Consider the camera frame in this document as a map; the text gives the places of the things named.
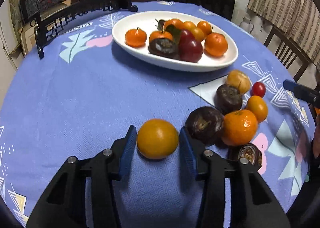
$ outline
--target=blue tablecloth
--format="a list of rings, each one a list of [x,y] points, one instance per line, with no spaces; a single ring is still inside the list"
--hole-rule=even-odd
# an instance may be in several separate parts
[[[253,143],[263,153],[260,174],[285,211],[307,173],[306,161],[315,124],[305,102],[282,87],[292,79],[277,58],[251,35],[201,6],[174,2],[137,3],[139,12],[176,11],[210,21],[236,42],[239,58],[211,73],[187,73],[156,67],[123,51],[111,29],[130,12],[100,11],[79,17],[72,27],[44,48],[35,49],[19,68],[0,114],[0,194],[25,225],[34,205],[67,157],[85,159],[137,129],[150,118],[162,118],[178,130],[189,113],[208,103],[189,87],[220,78],[237,68],[252,83],[267,88],[267,120]],[[244,103],[249,95],[244,96]],[[226,150],[211,149],[221,156]],[[135,150],[129,178],[114,182],[122,226],[195,227],[203,184],[195,182],[179,149],[150,162]],[[225,227],[230,220],[226,180]]]

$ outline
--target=person's hand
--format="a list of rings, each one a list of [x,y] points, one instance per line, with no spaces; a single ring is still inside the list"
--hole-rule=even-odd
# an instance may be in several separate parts
[[[313,155],[315,156],[315,158],[317,158],[320,154],[320,115],[317,116],[316,118],[316,131],[315,131],[315,135],[313,138]]]

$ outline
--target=beige striped curtain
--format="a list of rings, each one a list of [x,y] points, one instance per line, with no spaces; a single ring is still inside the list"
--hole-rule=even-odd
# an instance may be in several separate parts
[[[312,0],[250,0],[248,8],[284,31],[320,68],[320,14]]]

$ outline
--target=jug drawing on wall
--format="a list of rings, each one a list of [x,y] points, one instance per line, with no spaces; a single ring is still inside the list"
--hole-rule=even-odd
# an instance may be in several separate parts
[[[248,17],[244,17],[243,18],[243,21],[241,22],[241,24],[240,24],[240,27],[244,30],[244,31],[246,31],[246,32],[248,32],[248,33],[252,33],[252,31],[253,31],[253,29],[254,29],[254,25],[253,25],[253,23],[251,23],[251,20],[250,20],[250,18],[248,18]]]

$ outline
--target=white plate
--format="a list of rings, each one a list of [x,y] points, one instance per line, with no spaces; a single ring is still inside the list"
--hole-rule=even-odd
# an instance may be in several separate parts
[[[169,20],[172,18],[178,18],[184,21],[191,21],[196,25],[203,19],[200,19],[195,16],[190,16],[177,12],[170,11],[148,11],[135,13],[133,15],[127,16],[119,20],[112,29],[112,37],[115,42],[120,45],[124,50],[129,54],[133,55],[136,58],[139,58],[147,63],[154,64],[157,66],[178,70],[178,71],[187,71],[187,72],[210,72],[215,71],[220,68],[227,67],[235,62],[238,58],[238,48],[233,39],[225,33],[223,30],[217,26],[212,25],[213,32],[218,32],[224,34],[228,42],[228,50],[221,58],[211,58],[205,54],[202,55],[198,63],[190,63],[185,61],[178,61],[166,57],[152,55],[148,51],[148,39],[150,34],[157,30],[156,28],[156,19]],[[147,33],[147,42],[144,47],[133,48],[125,44],[124,35],[129,29],[141,28]]]

